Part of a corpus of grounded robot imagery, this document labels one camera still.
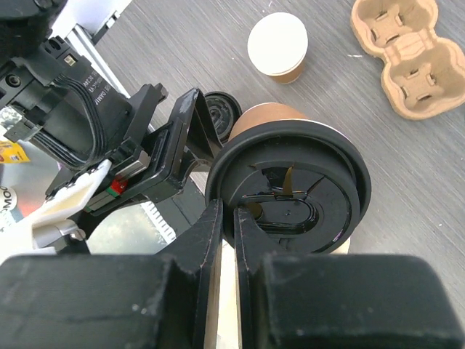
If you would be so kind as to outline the paper cup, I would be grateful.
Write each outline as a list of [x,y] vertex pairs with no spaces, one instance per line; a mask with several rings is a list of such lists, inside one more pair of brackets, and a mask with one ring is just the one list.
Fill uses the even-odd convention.
[[346,156],[290,106],[246,111],[232,131],[244,146],[225,171],[222,197],[243,207],[274,241],[290,250],[347,254],[360,203]]

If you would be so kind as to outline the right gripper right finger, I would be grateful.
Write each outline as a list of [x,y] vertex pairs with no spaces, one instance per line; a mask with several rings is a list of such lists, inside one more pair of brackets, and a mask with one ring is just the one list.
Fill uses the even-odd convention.
[[462,348],[434,269],[398,254],[287,252],[234,212],[241,348]]

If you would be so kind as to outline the stack of paper cups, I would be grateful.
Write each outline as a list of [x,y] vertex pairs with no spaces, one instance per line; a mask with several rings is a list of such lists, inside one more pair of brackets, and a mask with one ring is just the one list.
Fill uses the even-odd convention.
[[304,69],[308,42],[307,29],[297,16],[276,12],[263,17],[251,29],[248,57],[260,73],[280,84],[290,84]]

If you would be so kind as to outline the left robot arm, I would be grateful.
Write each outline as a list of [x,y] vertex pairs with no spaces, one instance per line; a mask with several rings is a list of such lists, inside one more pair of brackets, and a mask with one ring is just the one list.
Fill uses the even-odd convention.
[[194,168],[210,164],[222,147],[202,91],[184,93],[167,123],[150,131],[167,96],[164,86],[146,84],[131,97],[114,89],[83,55],[52,36],[64,6],[1,3],[1,106],[19,114],[6,124],[7,139],[28,141],[61,164],[47,198],[108,161],[84,206],[94,216],[178,194]]

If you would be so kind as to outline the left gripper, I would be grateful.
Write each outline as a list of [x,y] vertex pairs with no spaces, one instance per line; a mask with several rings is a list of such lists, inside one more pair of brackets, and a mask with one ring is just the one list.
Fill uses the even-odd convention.
[[62,166],[46,197],[102,161],[112,163],[77,217],[103,217],[178,194],[188,176],[184,150],[214,160],[222,144],[197,87],[176,100],[167,124],[149,131],[157,105],[167,97],[161,83],[124,97],[59,37],[1,39],[1,106],[13,111],[1,122],[5,137],[32,143]]

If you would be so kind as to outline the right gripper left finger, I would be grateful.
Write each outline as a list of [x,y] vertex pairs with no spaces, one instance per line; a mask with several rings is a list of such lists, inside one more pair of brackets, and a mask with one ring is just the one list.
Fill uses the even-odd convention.
[[214,348],[220,200],[153,255],[23,255],[1,266],[3,348]]

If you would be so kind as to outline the black lid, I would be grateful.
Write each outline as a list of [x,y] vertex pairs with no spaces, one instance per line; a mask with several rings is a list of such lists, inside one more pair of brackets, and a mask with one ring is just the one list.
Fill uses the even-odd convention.
[[267,237],[289,251],[330,253],[368,210],[371,176],[341,132],[316,121],[271,121],[241,132],[214,159],[207,201],[222,200],[225,238],[244,208]]
[[243,113],[241,106],[226,92],[208,92],[204,97],[219,140],[226,143],[233,126]]

